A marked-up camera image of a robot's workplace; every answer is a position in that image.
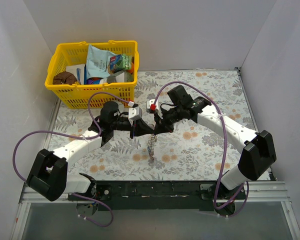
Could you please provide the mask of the silver disc keyring organiser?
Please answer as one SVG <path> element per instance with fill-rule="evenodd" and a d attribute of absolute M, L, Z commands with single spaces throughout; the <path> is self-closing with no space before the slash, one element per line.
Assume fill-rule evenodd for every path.
<path fill-rule="evenodd" d="M 156 142 L 157 142 L 157 136 L 155 134 L 151 134 L 147 141 L 147 151 L 148 151 L 149 159 L 151 161 L 154 160 L 154 148 Z"/>

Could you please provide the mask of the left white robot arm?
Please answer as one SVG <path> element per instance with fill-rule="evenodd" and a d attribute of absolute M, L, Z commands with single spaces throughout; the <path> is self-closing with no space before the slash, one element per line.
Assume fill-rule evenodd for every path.
<path fill-rule="evenodd" d="M 133 104 L 124 116 L 124 106 L 118 101 L 108 101 L 100 115 L 79 139 L 49 151 L 38 152 L 26 179 L 28 187 L 53 202 L 62 194 L 79 193 L 85 200 L 96 196 L 92 178 L 84 174 L 68 176 L 69 167 L 89 152 L 100 149 L 114 136 L 115 131 L 129 132 L 130 138 L 150 135 L 154 131 L 142 119 L 142 109 Z"/>

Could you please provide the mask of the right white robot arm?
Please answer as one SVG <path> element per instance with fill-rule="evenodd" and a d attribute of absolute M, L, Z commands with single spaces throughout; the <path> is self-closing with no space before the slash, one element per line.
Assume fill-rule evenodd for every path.
<path fill-rule="evenodd" d="M 182 85 L 168 91 L 168 96 L 172 102 L 168 110 L 159 106 L 157 99 L 147 102 L 147 111 L 154 115 L 156 135 L 173 132 L 175 123 L 187 119 L 223 137 L 241 154 L 238 164 L 216 186 L 220 198 L 229 198 L 245 181 L 258 180 L 277 160 L 273 136 L 268 131 L 257 132 L 237 123 L 221 114 L 206 96 L 192 98 Z"/>

